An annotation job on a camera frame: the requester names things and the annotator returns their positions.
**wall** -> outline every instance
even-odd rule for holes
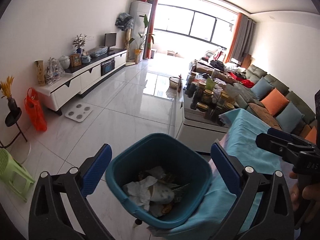
[[[320,18],[318,28],[283,23],[257,24],[252,42],[252,62],[293,90],[314,111],[320,89]]]
[[[167,54],[168,50],[178,52],[178,57],[194,60],[204,56],[208,50],[216,51],[217,46],[179,34],[153,31],[155,44],[153,49]]]
[[[0,19],[0,80],[13,75],[12,97],[23,109],[21,127],[30,125],[24,110],[29,87],[36,84],[36,60],[59,58],[73,52],[77,34],[93,36],[85,49],[102,45],[104,34],[117,32],[116,48],[122,48],[123,32],[115,27],[117,16],[129,12],[135,0],[12,0]],[[9,109],[0,99],[0,140],[7,144],[17,133],[7,128],[4,119]]]

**human hand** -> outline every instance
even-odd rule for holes
[[[291,179],[297,179],[298,175],[294,172],[290,172],[289,177]],[[299,195],[300,191],[298,189],[298,184],[296,183],[290,189],[290,198],[293,206],[293,211],[296,211],[299,208]],[[308,223],[314,218],[314,216],[318,213],[320,209],[320,183],[306,186],[302,191],[302,197],[308,200],[316,200],[316,204],[314,205],[310,213],[306,216],[305,222]]]

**blue pillow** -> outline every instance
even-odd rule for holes
[[[276,120],[284,132],[291,133],[303,117],[304,114],[290,101]]]
[[[258,100],[263,99],[273,88],[263,77],[251,88]]]

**monitor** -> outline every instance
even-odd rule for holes
[[[108,51],[113,51],[113,49],[110,49],[110,47],[113,47],[116,45],[116,33],[106,33],[104,35],[104,46],[108,47]]]

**silver bolt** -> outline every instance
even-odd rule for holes
[[[69,172],[70,172],[71,174],[76,174],[76,173],[78,172],[78,168],[73,167],[73,168],[71,168],[71,169],[69,170]]]
[[[46,176],[48,176],[48,173],[46,171],[42,172],[40,174],[41,178],[45,178]]]
[[[250,167],[250,166],[246,166],[245,171],[247,173],[253,173],[254,169],[252,167]]]
[[[278,176],[278,177],[282,177],[282,172],[281,171],[276,171],[276,175]]]

